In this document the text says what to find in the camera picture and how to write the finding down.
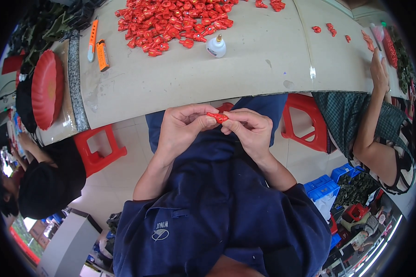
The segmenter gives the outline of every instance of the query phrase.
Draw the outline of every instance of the pile of red plastic parts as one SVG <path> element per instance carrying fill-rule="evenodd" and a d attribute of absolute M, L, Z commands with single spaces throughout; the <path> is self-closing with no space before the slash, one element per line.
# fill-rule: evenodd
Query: pile of red plastic parts
<path fill-rule="evenodd" d="M 233 20 L 227 13 L 238 3 L 239 0 L 127 0 L 127 8 L 115 14 L 122 17 L 118 31 L 127 31 L 128 47 L 141 47 L 156 57 L 169 49 L 168 42 L 173 38 L 185 37 L 180 43 L 191 48 L 193 41 L 206 42 L 204 36 L 230 28 Z M 262 0 L 256 0 L 256 7 L 260 4 L 264 5 Z M 271 0 L 270 5 L 276 12 L 285 8 L 281 0 Z"/>

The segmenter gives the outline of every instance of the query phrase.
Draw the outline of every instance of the orange lighter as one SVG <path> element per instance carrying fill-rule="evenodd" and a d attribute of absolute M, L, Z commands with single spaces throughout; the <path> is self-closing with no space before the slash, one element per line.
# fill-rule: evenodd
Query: orange lighter
<path fill-rule="evenodd" d="M 104 39 L 101 39 L 97 42 L 96 50 L 100 72 L 103 72 L 110 67 L 110 62 L 108 62 L 108 55 L 106 53 L 106 45 Z"/>

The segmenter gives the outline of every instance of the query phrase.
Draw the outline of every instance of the black bag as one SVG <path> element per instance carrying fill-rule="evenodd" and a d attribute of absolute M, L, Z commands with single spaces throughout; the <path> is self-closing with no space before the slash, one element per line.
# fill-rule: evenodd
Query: black bag
<path fill-rule="evenodd" d="M 17 109 L 17 113 L 26 129 L 30 133 L 35 133 L 37 123 L 35 123 L 34 113 L 32 111 L 31 86 L 32 76 L 18 83 L 15 108 Z"/>

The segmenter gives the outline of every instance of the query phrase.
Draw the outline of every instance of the embroidered logo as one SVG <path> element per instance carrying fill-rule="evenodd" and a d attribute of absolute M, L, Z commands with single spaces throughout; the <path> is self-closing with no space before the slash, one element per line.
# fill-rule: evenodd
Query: embroidered logo
<path fill-rule="evenodd" d="M 151 238 L 155 241 L 161 241 L 169 236 L 169 232 L 166 229 L 154 230 Z"/>

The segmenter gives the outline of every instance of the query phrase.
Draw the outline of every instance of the dark hair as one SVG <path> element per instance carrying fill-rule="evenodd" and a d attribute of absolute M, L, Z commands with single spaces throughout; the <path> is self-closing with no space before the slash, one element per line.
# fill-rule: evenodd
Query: dark hair
<path fill-rule="evenodd" d="M 4 197 L 10 195 L 9 201 L 6 202 Z M 7 217 L 9 214 L 18 215 L 17 201 L 13 194 L 3 186 L 3 173 L 0 172 L 0 211 Z"/>

